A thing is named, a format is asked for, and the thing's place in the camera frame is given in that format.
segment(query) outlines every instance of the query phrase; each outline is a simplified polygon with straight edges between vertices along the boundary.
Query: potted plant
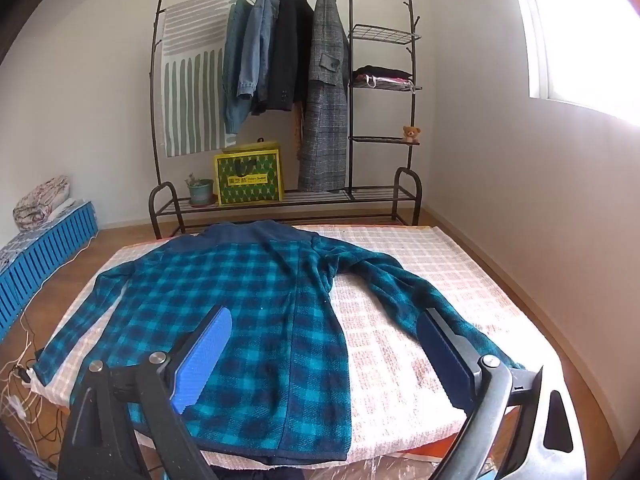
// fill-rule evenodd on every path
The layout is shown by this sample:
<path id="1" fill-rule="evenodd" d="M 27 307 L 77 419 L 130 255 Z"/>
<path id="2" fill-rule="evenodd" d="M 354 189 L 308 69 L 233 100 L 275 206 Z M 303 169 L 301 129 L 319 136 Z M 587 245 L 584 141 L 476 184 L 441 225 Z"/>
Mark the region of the potted plant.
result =
<path id="1" fill-rule="evenodd" d="M 191 195 L 191 205 L 209 205 L 214 202 L 213 180 L 210 178 L 195 178 L 193 173 L 185 179 Z"/>

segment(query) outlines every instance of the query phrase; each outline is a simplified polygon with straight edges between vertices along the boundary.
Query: metal clothes rack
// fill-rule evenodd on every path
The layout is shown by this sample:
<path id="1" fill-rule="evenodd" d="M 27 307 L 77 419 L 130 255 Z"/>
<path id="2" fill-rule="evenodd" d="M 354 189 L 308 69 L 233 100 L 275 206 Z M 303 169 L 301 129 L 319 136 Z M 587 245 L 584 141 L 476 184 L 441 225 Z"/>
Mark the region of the metal clothes rack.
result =
<path id="1" fill-rule="evenodd" d="M 411 225 L 418 224 L 418 217 L 420 215 L 420 206 L 422 205 L 422 183 L 420 177 L 414 170 L 411 169 L 412 155 L 414 152 L 414 146 L 418 146 L 419 142 L 405 142 L 402 137 L 373 137 L 373 136 L 356 136 L 353 133 L 353 89 L 364 88 L 373 89 L 371 86 L 356 82 L 353 80 L 353 40 L 365 40 L 365 41 L 379 41 L 382 43 L 393 43 L 406 46 L 406 49 L 411 55 L 412 62 L 412 85 L 408 88 L 396 88 L 393 86 L 386 86 L 384 84 L 377 84 L 375 89 L 383 90 L 398 90 L 411 92 L 411 126 L 415 123 L 415 93 L 422 88 L 416 86 L 416 73 L 415 73 L 415 42 L 420 39 L 420 36 L 415 33 L 415 26 L 420 20 L 420 16 L 414 19 L 414 4 L 413 0 L 405 0 L 403 2 L 409 10 L 410 30 L 397 30 L 394 28 L 378 27 L 376 25 L 364 25 L 361 23 L 353 23 L 353 0 L 349 0 L 349 71 L 350 71 L 350 83 L 349 83 L 349 131 L 348 131 L 348 151 L 349 151 L 349 173 L 348 184 L 343 189 L 337 189 L 333 191 L 321 191 L 321 192 L 303 192 L 298 190 L 286 190 L 284 197 L 280 202 L 245 202 L 233 205 L 209 205 L 209 206 L 192 206 L 189 202 L 189 198 L 179 198 L 174 185 L 170 181 L 162 181 L 162 175 L 160 171 L 160 163 L 158 159 L 158 144 L 156 140 L 156 122 L 155 122 L 155 110 L 154 110 L 154 66 L 156 62 L 156 50 L 162 40 L 158 40 L 158 20 L 160 14 L 165 12 L 166 9 L 162 8 L 162 0 L 158 0 L 158 7 L 156 9 L 156 19 L 154 21 L 154 34 L 151 45 L 151 64 L 149 69 L 150 78 L 150 111 L 151 111 L 151 136 L 154 148 L 154 160 L 156 162 L 156 177 L 158 185 L 153 188 L 149 194 L 149 216 L 154 228 L 156 238 L 161 238 L 160 227 L 158 225 L 159 216 L 173 216 L 175 215 L 178 221 L 178 227 L 174 229 L 171 236 L 174 236 L 178 231 L 185 233 L 187 229 L 202 228 L 211 225 L 208 223 L 190 223 L 185 224 L 183 215 L 190 213 L 206 213 L 206 212 L 221 212 L 226 210 L 245 210 L 254 208 L 273 208 L 283 206 L 314 206 L 314 205 L 331 205 L 331 204 L 364 204 L 364 203 L 391 203 L 391 212 L 384 214 L 341 214 L 338 216 L 318 216 L 314 214 L 305 215 L 300 218 L 287 218 L 283 221 L 299 221 L 299 220 L 331 220 L 331 219 L 357 219 L 357 218 L 391 218 L 392 221 L 398 222 L 404 225 L 409 225 L 398 214 L 399 202 L 413 202 L 414 210 L 412 214 Z M 404 144 L 408 147 L 406 167 L 399 167 L 396 170 L 394 176 L 394 184 L 392 186 L 354 186 L 353 185 L 353 143 L 354 142 L 374 142 L 379 144 Z M 404 186 L 400 184 L 400 177 L 406 175 L 413 179 L 415 185 L 415 192 L 410 192 Z M 156 195 L 163 189 L 169 189 L 171 192 L 171 199 L 165 204 L 156 208 Z"/>

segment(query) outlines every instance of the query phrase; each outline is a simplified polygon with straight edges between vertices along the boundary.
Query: green and yellow box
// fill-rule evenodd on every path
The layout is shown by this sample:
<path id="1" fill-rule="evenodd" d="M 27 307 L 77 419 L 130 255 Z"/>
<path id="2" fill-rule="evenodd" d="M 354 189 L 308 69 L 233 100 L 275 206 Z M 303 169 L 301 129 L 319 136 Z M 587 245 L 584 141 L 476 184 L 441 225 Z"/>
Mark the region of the green and yellow box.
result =
<path id="1" fill-rule="evenodd" d="M 220 205 L 282 200 L 280 150 L 222 153 L 214 167 Z"/>

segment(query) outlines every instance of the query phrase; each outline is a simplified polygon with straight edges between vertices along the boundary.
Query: teddy bear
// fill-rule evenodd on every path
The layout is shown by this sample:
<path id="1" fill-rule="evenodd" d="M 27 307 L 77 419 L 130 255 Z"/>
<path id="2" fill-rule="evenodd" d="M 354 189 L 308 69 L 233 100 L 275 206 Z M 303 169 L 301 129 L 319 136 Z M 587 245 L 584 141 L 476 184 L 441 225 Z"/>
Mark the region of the teddy bear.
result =
<path id="1" fill-rule="evenodd" d="M 418 134 L 420 133 L 420 128 L 416 128 L 415 126 L 403 126 L 402 132 L 404 135 L 404 142 L 411 144 L 412 142 L 418 142 Z"/>

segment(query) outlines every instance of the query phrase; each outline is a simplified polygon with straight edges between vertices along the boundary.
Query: black blazer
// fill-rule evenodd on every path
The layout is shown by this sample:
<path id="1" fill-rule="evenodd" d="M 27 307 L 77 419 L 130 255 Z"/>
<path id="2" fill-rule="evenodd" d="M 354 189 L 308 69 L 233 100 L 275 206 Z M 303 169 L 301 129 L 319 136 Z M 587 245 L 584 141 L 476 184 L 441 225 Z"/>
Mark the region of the black blazer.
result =
<path id="1" fill-rule="evenodd" d="M 314 11 L 306 0 L 280 0 L 273 32 L 267 109 L 286 110 L 294 102 L 306 105 Z"/>

